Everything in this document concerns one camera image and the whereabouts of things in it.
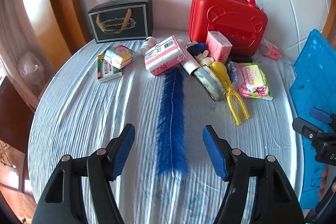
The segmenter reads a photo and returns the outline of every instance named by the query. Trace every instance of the blue plastic board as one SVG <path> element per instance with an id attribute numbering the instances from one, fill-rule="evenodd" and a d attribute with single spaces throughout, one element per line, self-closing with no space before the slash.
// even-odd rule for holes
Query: blue plastic board
<path id="1" fill-rule="evenodd" d="M 331 128 L 309 115 L 312 107 L 336 113 L 336 51 L 316 29 L 307 38 L 294 63 L 296 79 L 290 88 L 297 115 L 324 132 Z M 303 138 L 304 177 L 300 205 L 314 209 L 319 202 L 318 192 L 324 164 L 315 161 L 315 149 Z"/>

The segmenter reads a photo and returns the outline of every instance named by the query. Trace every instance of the small box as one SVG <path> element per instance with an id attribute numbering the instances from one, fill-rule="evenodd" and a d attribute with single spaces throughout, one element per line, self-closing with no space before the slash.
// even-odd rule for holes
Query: small box
<path id="1" fill-rule="evenodd" d="M 158 75 L 165 70 L 186 60 L 175 36 L 171 36 L 146 52 L 145 65 L 153 75 Z"/>
<path id="2" fill-rule="evenodd" d="M 105 53 L 105 60 L 117 69 L 121 69 L 133 61 L 134 51 L 118 45 L 113 49 L 109 49 Z"/>
<path id="3" fill-rule="evenodd" d="M 232 48 L 230 41 L 220 32 L 208 31 L 206 49 L 209 51 L 209 57 L 216 61 L 225 63 Z"/>
<path id="4" fill-rule="evenodd" d="M 281 53 L 278 50 L 278 47 L 273 45 L 271 42 L 266 39 L 262 39 L 259 45 L 262 55 L 267 56 L 268 58 L 278 61 L 281 58 Z"/>
<path id="5" fill-rule="evenodd" d="M 99 83 L 104 83 L 106 81 L 123 76 L 121 70 L 113 67 L 104 58 L 105 54 L 98 55 L 98 72 L 97 79 Z"/>
<path id="6" fill-rule="evenodd" d="M 152 0 L 115 0 L 88 15 L 97 43 L 143 40 L 153 31 Z"/>
<path id="7" fill-rule="evenodd" d="M 230 61 L 227 63 L 227 71 L 234 90 L 238 90 L 244 82 L 241 68 L 238 63 Z"/>

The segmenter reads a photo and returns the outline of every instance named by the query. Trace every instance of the paper roll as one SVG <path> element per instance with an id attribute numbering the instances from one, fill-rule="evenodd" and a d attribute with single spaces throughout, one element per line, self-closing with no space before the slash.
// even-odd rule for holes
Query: paper roll
<path id="1" fill-rule="evenodd" d="M 192 73 L 201 66 L 199 65 L 199 63 L 197 63 L 195 58 L 191 56 L 191 54 L 187 51 L 186 48 L 181 47 L 181 49 L 186 57 L 186 60 L 182 61 L 181 65 L 189 75 L 192 75 Z"/>

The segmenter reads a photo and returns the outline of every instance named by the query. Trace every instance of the pink tissue pack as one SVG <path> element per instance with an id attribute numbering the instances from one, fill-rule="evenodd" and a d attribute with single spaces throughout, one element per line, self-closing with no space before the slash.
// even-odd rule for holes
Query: pink tissue pack
<path id="1" fill-rule="evenodd" d="M 239 93 L 245 98 L 259 98 L 271 101 L 269 83 L 266 75 L 257 63 L 239 63 L 244 81 L 239 87 Z"/>
<path id="2" fill-rule="evenodd" d="M 171 36 L 146 52 L 145 66 L 156 76 L 184 60 L 186 57 L 175 36 Z"/>
<path id="3" fill-rule="evenodd" d="M 262 55 L 264 56 L 267 56 L 277 61 L 281 58 L 281 53 L 278 50 L 278 47 L 273 45 L 271 42 L 267 41 L 264 38 L 261 40 L 259 48 Z"/>
<path id="4" fill-rule="evenodd" d="M 225 63 L 232 48 L 230 41 L 218 31 L 208 31 L 205 48 L 209 51 L 209 57 L 215 61 Z"/>

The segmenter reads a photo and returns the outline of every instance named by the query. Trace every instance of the wrinkled sheet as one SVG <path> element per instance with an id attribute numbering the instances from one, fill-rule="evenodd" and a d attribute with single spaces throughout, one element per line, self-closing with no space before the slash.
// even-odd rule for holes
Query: wrinkled sheet
<path id="1" fill-rule="evenodd" d="M 163 40 L 186 32 L 155 30 Z M 289 59 L 274 61 L 258 51 L 254 60 L 268 77 L 272 101 L 244 99 L 251 114 L 236 126 L 225 101 L 213 102 L 195 77 L 184 72 L 185 147 L 189 175 L 156 176 L 155 128 L 163 75 L 152 76 L 138 53 L 123 76 L 99 84 L 97 56 L 120 42 L 80 49 L 55 75 L 35 113 L 29 139 L 29 175 L 36 201 L 61 156 L 88 156 L 117 137 L 126 123 L 136 128 L 136 138 L 123 173 L 111 183 L 125 223 L 213 223 L 227 183 L 216 176 L 202 141 L 202 128 L 211 124 L 220 138 L 247 155 L 274 155 L 300 196 L 303 177 L 302 140 L 291 127 L 295 109 L 289 87 L 294 73 Z M 123 42 L 139 51 L 142 41 Z M 97 223 L 88 179 L 83 178 L 84 203 L 89 223 Z M 250 187 L 242 223 L 251 214 L 255 179 Z"/>

